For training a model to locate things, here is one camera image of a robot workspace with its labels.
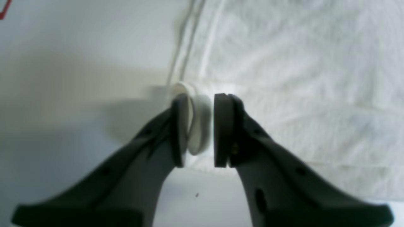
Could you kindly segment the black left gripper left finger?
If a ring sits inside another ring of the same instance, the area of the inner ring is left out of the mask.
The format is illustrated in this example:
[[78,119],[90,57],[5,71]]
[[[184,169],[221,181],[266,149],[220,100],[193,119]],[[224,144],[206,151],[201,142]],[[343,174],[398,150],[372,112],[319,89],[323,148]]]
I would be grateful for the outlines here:
[[161,188],[185,164],[188,96],[150,120],[128,144],[52,199],[19,205],[20,227],[151,227]]

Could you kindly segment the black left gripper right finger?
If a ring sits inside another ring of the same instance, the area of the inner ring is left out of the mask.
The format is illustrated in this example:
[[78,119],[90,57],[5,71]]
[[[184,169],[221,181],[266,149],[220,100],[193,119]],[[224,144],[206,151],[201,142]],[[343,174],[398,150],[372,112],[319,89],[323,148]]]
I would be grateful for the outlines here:
[[233,94],[216,94],[214,165],[235,168],[254,227],[388,227],[388,205],[371,204],[334,187],[282,147]]

